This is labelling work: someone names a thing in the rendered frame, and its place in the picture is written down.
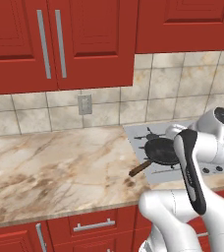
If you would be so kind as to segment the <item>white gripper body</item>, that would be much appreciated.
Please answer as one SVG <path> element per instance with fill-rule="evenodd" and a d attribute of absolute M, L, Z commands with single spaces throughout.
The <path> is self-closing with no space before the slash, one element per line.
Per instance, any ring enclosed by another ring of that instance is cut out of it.
<path fill-rule="evenodd" d="M 172 124 L 170 125 L 166 131 L 165 131 L 165 136 L 168 139 L 173 140 L 180 132 L 183 130 L 186 130 L 186 127 L 180 124 Z"/>

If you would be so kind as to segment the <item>grey hob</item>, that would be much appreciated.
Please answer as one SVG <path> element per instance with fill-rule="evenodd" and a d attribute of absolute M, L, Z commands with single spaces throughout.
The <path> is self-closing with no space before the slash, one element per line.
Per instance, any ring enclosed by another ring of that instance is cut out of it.
<path fill-rule="evenodd" d="M 147 140 L 153 135 L 165 138 L 165 130 L 172 125 L 172 122 L 154 123 L 154 124 L 141 124 L 133 126 L 125 126 L 124 130 L 128 136 L 128 140 L 131 143 L 133 150 L 137 156 L 139 163 L 146 161 L 146 154 L 144 152 L 144 145 Z M 203 175 L 224 174 L 224 164 L 211 164 L 200 162 L 199 168 Z M 217 171 L 216 166 L 221 166 L 223 171 Z M 209 173 L 203 173 L 203 168 L 208 168 Z M 152 163 L 149 167 L 142 171 L 149 184 L 163 183 L 181 180 L 183 178 L 181 168 L 178 164 L 161 165 Z"/>

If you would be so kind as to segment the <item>red drawer front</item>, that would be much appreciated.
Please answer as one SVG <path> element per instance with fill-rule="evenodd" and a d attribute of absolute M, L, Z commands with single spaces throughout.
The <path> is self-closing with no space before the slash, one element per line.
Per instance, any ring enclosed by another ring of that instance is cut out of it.
<path fill-rule="evenodd" d="M 59 245 L 62 243 L 78 241 L 85 238 L 93 238 L 95 234 L 107 234 L 110 230 L 116 227 L 116 223 L 110 226 L 73 232 L 73 227 L 76 227 L 78 223 L 80 223 L 81 225 L 87 225 L 104 222 L 107 219 L 117 221 L 117 211 L 107 210 L 63 217 L 59 219 L 49 220 L 47 223 L 52 243 L 54 245 Z"/>

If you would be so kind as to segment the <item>grey wall socket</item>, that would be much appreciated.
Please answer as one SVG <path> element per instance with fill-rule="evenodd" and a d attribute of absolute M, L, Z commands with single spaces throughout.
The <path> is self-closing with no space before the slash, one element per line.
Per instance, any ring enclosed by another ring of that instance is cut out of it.
<path fill-rule="evenodd" d="M 79 115 L 87 115 L 92 113 L 91 95 L 80 94 L 78 96 Z"/>

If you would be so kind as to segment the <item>wide red wall cupboard door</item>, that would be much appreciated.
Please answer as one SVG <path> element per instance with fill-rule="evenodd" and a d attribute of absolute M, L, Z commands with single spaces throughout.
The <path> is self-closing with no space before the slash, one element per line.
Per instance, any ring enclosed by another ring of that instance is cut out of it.
<path fill-rule="evenodd" d="M 136 53 L 224 50 L 224 0 L 140 0 Z"/>

